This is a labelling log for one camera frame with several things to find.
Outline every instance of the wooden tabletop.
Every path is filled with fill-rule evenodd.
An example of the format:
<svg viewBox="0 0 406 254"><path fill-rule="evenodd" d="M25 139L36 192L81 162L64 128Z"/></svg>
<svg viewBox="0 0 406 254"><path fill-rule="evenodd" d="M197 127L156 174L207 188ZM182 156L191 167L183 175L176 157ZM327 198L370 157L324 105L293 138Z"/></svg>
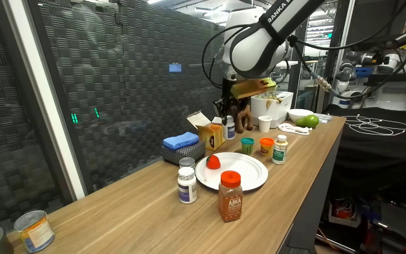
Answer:
<svg viewBox="0 0 406 254"><path fill-rule="evenodd" d="M181 203L178 167L160 161L50 214L55 240L40 253L275 254L344 122L333 117L307 136L255 127L218 148L215 152L241 152L240 139L252 137L252 156L269 169L264 186L244 194L240 220L223 222L217 191L200 183L197 200ZM289 142L284 165L259 152L261 137L279 134ZM24 253L18 233L8 236L15 253Z"/></svg>

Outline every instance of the green light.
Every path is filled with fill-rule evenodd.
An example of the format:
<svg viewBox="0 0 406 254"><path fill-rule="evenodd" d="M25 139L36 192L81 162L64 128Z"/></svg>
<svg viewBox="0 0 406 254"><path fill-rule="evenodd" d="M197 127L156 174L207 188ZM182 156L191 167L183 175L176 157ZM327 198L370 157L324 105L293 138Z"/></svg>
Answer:
<svg viewBox="0 0 406 254"><path fill-rule="evenodd" d="M78 123L78 118L76 117L76 114L71 114L71 120L73 120L73 123Z"/></svg>

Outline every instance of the white bottle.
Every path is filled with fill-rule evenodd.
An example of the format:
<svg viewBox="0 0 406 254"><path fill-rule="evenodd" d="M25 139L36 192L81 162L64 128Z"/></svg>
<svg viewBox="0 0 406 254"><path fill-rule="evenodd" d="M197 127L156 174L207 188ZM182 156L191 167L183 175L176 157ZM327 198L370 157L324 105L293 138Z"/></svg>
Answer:
<svg viewBox="0 0 406 254"><path fill-rule="evenodd" d="M233 139L235 136L234 118L232 116L227 116L227 125L222 125L222 127L223 127L223 138L226 140Z"/></svg>
<svg viewBox="0 0 406 254"><path fill-rule="evenodd" d="M197 178L193 168L182 167L178 170L178 194L184 204L197 200Z"/></svg>
<svg viewBox="0 0 406 254"><path fill-rule="evenodd" d="M285 164L287 145L285 135L278 135L278 140L275 140L275 145L273 146L272 162L278 165Z"/></svg>

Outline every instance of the black cloth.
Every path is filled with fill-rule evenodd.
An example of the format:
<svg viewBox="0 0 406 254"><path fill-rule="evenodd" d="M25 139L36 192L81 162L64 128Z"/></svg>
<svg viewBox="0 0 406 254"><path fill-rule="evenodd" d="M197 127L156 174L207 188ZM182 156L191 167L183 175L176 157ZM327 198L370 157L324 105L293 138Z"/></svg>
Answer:
<svg viewBox="0 0 406 254"><path fill-rule="evenodd" d="M324 114L356 116L390 120L406 124L406 111L383 108L345 109L330 105ZM390 122L376 122L380 126L406 128ZM362 126L364 129L373 126ZM331 198L358 196L372 193L388 185L406 180L406 130L399 135L367 135L359 127L345 124L339 144L332 180L329 187ZM372 128L374 132L389 133L388 130Z"/></svg>

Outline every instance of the white paper cup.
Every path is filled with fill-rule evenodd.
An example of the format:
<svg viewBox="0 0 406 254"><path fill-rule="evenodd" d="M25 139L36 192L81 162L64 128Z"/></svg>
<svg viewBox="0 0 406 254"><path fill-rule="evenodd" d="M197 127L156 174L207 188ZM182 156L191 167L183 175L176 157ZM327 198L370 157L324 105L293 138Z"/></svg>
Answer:
<svg viewBox="0 0 406 254"><path fill-rule="evenodd" d="M272 117L261 116L258 117L259 120L259 131L260 132L269 132L270 122L272 122Z"/></svg>

